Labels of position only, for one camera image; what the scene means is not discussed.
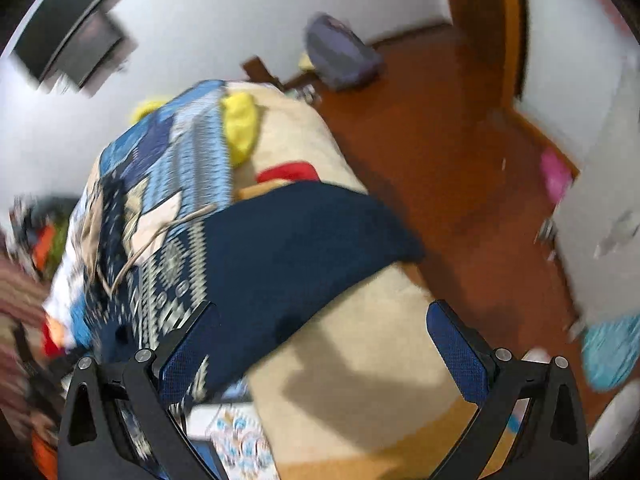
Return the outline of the navy patterned hooded sweater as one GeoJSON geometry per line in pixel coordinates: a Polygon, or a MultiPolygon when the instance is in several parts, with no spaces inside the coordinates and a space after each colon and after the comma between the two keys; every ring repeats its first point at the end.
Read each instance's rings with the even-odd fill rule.
{"type": "Polygon", "coordinates": [[[85,317],[102,363],[156,349],[194,318],[160,378],[164,405],[201,401],[238,380],[342,292],[423,248],[375,198],[302,181],[172,229],[126,261],[124,190],[104,185],[98,276],[85,317]]]}

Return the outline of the large wall television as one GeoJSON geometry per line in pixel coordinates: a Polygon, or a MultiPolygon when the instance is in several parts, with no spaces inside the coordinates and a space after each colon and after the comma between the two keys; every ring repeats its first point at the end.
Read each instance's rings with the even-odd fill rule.
{"type": "Polygon", "coordinates": [[[120,0],[41,0],[17,35],[11,54],[34,84],[44,84],[70,36],[90,14],[112,11],[120,0]]]}

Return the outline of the brown wooden wardrobe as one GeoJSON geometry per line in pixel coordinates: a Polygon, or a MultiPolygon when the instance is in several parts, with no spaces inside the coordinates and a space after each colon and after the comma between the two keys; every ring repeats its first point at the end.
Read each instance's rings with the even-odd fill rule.
{"type": "Polygon", "coordinates": [[[501,104],[521,96],[526,61],[526,0],[448,0],[454,27],[501,70],[501,104]]]}

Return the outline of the green storage box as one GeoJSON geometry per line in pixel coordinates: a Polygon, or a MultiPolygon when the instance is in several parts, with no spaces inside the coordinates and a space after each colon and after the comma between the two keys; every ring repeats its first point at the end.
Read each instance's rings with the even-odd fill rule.
{"type": "Polygon", "coordinates": [[[47,270],[54,273],[61,263],[65,244],[67,240],[68,227],[70,226],[70,220],[65,219],[60,222],[56,222],[53,226],[54,233],[51,243],[51,248],[47,258],[47,270]]]}

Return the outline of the grey blue backpack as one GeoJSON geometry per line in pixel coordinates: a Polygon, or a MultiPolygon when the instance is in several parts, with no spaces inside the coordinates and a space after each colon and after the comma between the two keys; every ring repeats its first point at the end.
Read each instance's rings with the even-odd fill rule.
{"type": "Polygon", "coordinates": [[[315,15],[305,30],[309,61],[322,82],[334,91],[354,88],[381,73],[382,56],[348,26],[325,13],[315,15]]]}

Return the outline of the striped red beige curtain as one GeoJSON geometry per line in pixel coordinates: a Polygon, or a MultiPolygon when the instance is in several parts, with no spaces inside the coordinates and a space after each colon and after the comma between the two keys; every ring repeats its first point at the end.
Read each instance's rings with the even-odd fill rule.
{"type": "Polygon", "coordinates": [[[28,276],[8,257],[1,256],[1,409],[19,439],[28,434],[27,378],[12,334],[16,321],[26,330],[36,360],[43,363],[43,300],[48,289],[28,276]]]}

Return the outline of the yellow blanket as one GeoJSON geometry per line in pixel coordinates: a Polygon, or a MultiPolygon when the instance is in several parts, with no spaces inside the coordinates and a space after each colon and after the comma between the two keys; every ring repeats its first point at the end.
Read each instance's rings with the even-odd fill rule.
{"type": "Polygon", "coordinates": [[[247,92],[207,81],[170,100],[134,110],[144,133],[128,155],[127,174],[228,171],[246,162],[257,142],[260,110],[247,92]]]}

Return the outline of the blue patchwork quilt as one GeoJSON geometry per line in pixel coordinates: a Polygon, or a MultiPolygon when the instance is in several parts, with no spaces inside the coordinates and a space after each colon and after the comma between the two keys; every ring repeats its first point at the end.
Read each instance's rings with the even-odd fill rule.
{"type": "Polygon", "coordinates": [[[205,299],[203,223],[232,203],[227,96],[200,82],[99,154],[43,304],[58,348],[105,350],[118,326],[156,348],[205,299]]]}

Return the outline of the red plush toy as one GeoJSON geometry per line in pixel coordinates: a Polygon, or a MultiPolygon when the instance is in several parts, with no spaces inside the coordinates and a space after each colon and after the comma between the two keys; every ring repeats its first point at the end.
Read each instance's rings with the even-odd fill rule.
{"type": "Polygon", "coordinates": [[[320,177],[314,166],[303,160],[295,162],[284,162],[283,164],[272,166],[256,174],[257,183],[264,183],[273,180],[297,181],[319,181],[320,177]]]}

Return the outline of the small wall monitor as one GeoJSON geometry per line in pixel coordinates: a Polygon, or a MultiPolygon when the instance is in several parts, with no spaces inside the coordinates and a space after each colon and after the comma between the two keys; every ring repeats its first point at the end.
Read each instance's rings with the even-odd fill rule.
{"type": "Polygon", "coordinates": [[[80,92],[91,98],[107,79],[126,70],[138,43],[119,21],[96,11],[70,36],[44,80],[58,93],[80,92]]]}

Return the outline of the orange box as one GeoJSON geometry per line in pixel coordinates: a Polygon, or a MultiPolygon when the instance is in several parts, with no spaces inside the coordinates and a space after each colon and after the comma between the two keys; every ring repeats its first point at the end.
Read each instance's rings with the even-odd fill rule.
{"type": "Polygon", "coordinates": [[[34,248],[32,248],[32,262],[38,271],[42,271],[46,266],[54,237],[55,227],[52,224],[46,224],[38,233],[34,248]]]}

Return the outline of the beige mattress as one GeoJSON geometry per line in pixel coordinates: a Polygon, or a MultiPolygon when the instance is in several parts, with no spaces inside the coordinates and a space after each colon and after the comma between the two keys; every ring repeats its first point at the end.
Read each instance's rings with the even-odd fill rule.
{"type": "Polygon", "coordinates": [[[248,372],[285,479],[428,477],[472,418],[425,327],[415,266],[339,296],[248,372]]]}

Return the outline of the white cabinet door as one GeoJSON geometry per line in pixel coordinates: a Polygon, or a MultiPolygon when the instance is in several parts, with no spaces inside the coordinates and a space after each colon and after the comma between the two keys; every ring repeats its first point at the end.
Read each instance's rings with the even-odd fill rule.
{"type": "Polygon", "coordinates": [[[579,169],[555,245],[587,326],[639,312],[639,45],[610,0],[526,0],[515,108],[579,169]]]}

